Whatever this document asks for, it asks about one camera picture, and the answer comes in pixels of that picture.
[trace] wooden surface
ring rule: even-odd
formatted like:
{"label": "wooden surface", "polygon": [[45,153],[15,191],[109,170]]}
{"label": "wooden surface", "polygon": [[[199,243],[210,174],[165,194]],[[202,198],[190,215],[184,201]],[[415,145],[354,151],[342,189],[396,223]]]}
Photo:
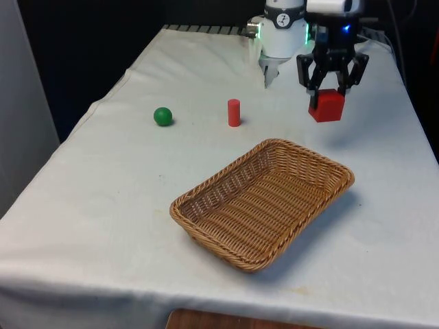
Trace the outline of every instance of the wooden surface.
{"label": "wooden surface", "polygon": [[175,310],[166,329],[317,329],[195,310]]}

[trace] table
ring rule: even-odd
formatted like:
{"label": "table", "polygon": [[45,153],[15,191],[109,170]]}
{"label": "table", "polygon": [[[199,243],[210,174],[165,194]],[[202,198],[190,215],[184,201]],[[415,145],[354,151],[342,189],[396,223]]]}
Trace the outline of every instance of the table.
{"label": "table", "polygon": [[166,329],[317,329],[295,324],[233,317],[195,310],[175,310],[169,316]]}
{"label": "table", "polygon": [[[0,221],[3,329],[164,328],[177,308],[439,328],[438,165],[388,49],[359,47],[361,86],[340,122],[317,124],[294,61],[266,90],[246,39],[161,31]],[[242,101],[238,129],[230,98]],[[174,126],[155,125],[160,106]],[[249,275],[193,243],[169,205],[273,137],[347,165],[356,183]]]}

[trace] red cube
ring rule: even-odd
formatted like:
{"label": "red cube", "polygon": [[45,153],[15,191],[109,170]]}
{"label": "red cube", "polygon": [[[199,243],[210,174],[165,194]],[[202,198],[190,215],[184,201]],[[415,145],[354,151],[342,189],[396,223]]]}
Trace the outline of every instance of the red cube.
{"label": "red cube", "polygon": [[318,95],[317,108],[309,107],[309,114],[317,122],[340,121],[344,108],[344,96],[336,89],[321,90]]}

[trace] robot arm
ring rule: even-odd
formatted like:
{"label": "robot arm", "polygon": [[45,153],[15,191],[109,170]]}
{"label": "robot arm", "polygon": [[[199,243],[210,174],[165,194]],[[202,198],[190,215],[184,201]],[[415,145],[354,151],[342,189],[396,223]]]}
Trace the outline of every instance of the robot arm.
{"label": "robot arm", "polygon": [[[308,0],[305,19],[314,26],[316,45],[312,53],[297,56],[297,64],[299,82],[311,93],[310,111],[318,110],[321,104],[319,88],[328,72],[336,72],[337,93],[343,100],[346,91],[361,82],[369,61],[367,55],[356,53],[354,48],[361,5],[360,0]],[[316,68],[310,78],[313,62]],[[351,72],[350,62],[354,64]]]}
{"label": "robot arm", "polygon": [[[318,109],[319,88],[328,72],[336,72],[336,92],[344,100],[346,91],[361,82],[369,59],[354,48],[362,11],[362,0],[267,0],[259,23],[259,64],[265,74],[265,86],[278,75],[278,65],[303,46],[308,24],[316,31],[316,45],[312,53],[299,55],[297,64],[299,82],[311,93],[310,108]],[[316,68],[310,77],[309,67],[314,62]],[[351,72],[350,62],[354,63]]]}

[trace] cable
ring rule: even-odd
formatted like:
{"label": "cable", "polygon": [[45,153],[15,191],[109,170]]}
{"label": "cable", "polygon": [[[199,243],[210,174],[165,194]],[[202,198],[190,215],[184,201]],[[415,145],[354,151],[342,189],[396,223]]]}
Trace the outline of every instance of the cable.
{"label": "cable", "polygon": [[412,11],[408,14],[407,17],[405,17],[405,18],[401,21],[401,24],[406,24],[408,21],[410,21],[410,20],[413,18],[413,16],[414,16],[415,13],[416,13],[416,9],[417,9],[417,7],[418,7],[418,0],[414,0],[414,1],[413,1],[413,8],[412,8]]}
{"label": "cable", "polygon": [[402,46],[402,43],[401,43],[401,35],[399,34],[398,23],[396,21],[396,17],[395,17],[395,13],[393,11],[391,0],[387,0],[387,4],[389,5],[390,16],[392,17],[393,25],[394,25],[394,28],[395,28],[396,45],[398,46],[399,62],[400,62],[399,66],[400,66],[400,69],[401,69],[401,75],[403,76],[404,86],[407,88],[407,76],[405,74],[405,63],[404,63],[403,46]]}
{"label": "cable", "polygon": [[[381,45],[382,47],[384,47],[384,44],[382,43],[382,42],[379,42],[378,40],[375,40],[375,39],[371,39],[371,38],[368,38],[367,36],[362,36],[361,34],[358,34],[357,35],[359,38],[363,38],[363,39],[366,39],[366,40],[369,40],[369,41],[372,41],[372,42],[374,42],[374,43],[376,43],[377,45]],[[395,61],[395,64],[397,64],[396,63],[396,54],[395,54],[395,49],[394,49],[394,47],[393,47],[393,44],[390,42],[390,39],[386,36],[386,35],[384,35],[385,37],[386,37],[386,40],[389,42],[389,46],[390,46],[390,50],[392,51],[392,57],[393,57],[393,60]]]}

